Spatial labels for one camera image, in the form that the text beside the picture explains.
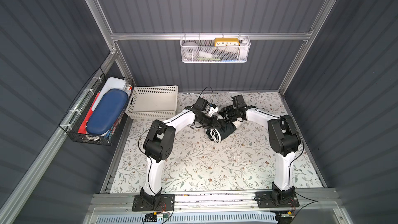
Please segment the black white checkered pillowcase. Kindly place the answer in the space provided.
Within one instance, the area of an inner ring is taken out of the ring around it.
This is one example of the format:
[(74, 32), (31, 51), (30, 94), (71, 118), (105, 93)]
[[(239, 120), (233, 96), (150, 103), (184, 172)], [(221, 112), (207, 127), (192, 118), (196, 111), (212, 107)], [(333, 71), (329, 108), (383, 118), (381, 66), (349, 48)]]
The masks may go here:
[(227, 113), (214, 114), (217, 117), (218, 123), (221, 128), (208, 128), (205, 133), (207, 137), (216, 143), (221, 143), (231, 134), (233, 134), (243, 123), (243, 120), (239, 120), (235, 116), (231, 116)]

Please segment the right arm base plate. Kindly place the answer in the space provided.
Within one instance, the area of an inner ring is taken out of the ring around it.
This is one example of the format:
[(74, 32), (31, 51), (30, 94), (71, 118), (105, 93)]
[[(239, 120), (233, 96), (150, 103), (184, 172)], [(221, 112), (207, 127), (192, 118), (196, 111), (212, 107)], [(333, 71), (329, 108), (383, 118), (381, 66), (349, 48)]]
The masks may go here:
[(300, 206), (295, 193), (278, 193), (277, 191), (258, 191), (254, 200), (259, 208), (297, 208)]

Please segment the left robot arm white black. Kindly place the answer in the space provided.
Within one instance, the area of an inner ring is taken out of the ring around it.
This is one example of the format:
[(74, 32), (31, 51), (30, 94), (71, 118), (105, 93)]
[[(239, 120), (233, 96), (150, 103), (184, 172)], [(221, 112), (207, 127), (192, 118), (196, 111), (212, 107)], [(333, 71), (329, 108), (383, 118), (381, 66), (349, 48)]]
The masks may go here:
[(200, 124), (200, 128), (221, 128), (216, 113), (218, 107), (202, 97), (185, 107), (179, 114), (168, 120), (153, 121), (144, 140), (143, 152), (147, 157), (148, 169), (146, 182), (141, 195), (155, 198), (161, 194), (161, 175), (166, 159), (171, 155), (175, 135), (187, 126)]

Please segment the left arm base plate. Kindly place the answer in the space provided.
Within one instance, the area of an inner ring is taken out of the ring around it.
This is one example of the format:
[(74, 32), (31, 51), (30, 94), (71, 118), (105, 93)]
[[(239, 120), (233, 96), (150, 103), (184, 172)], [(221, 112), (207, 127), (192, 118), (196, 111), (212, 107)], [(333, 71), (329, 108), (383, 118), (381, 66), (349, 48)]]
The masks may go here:
[(175, 208), (175, 195), (174, 194), (161, 194), (157, 196), (150, 195), (136, 195), (134, 197), (132, 211), (144, 212), (153, 211), (161, 212), (166, 210), (173, 211)]

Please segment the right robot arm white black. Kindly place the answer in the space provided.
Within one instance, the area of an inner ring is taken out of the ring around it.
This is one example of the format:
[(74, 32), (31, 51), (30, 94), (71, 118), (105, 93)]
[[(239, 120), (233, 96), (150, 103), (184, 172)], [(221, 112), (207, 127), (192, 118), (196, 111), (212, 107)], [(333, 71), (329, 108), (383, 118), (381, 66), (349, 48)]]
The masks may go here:
[(220, 115), (229, 122), (250, 121), (268, 128), (269, 144), (277, 154), (273, 190), (279, 193), (293, 192), (292, 164), (301, 144), (293, 118), (290, 115), (277, 116), (263, 108), (249, 106), (242, 95), (232, 97), (232, 101), (232, 105), (221, 109)]

